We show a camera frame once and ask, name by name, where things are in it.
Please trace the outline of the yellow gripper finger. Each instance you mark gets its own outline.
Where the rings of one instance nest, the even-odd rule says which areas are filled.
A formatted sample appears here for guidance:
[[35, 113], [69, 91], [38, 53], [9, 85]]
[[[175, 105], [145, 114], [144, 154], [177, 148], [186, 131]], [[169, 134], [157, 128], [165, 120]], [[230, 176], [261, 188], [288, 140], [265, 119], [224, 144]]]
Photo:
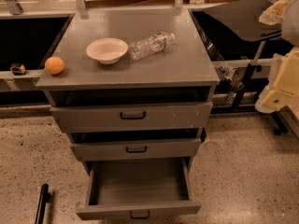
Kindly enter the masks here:
[[267, 25], [282, 23], [285, 8], [289, 0], [278, 0], [259, 17], [259, 22]]
[[255, 103], [255, 109], [262, 113], [273, 113], [285, 106], [295, 111], [299, 107], [299, 48], [294, 47], [284, 56], [273, 56], [269, 83], [263, 88]]

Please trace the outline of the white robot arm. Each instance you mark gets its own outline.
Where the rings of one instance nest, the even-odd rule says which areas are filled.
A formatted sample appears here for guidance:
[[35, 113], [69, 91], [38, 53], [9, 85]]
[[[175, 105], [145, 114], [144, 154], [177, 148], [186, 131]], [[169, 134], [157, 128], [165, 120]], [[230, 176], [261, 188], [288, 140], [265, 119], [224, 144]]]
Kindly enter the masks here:
[[296, 105], [299, 97], [299, 0], [278, 0], [259, 18], [259, 22], [281, 24], [282, 38], [293, 45], [284, 56], [275, 54], [268, 76], [269, 83], [260, 93], [255, 109], [262, 113]]

